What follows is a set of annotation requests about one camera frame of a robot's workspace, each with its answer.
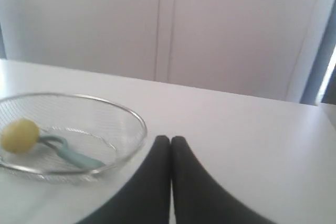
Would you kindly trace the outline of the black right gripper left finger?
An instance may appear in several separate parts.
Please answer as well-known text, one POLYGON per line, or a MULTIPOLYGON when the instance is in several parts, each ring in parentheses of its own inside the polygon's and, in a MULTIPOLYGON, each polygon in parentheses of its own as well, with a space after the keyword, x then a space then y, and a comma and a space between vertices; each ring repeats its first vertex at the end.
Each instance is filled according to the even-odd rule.
POLYGON ((131 179, 80 223, 169 223, 171 145, 158 135, 131 179))

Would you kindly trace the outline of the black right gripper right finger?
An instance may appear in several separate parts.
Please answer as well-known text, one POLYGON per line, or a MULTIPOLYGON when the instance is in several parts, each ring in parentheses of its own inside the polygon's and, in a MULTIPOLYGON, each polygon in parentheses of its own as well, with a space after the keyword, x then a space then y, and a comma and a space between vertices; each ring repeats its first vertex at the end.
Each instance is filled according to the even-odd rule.
POLYGON ((171 140, 171 167, 177 223, 270 223, 223 189, 182 136, 171 140))

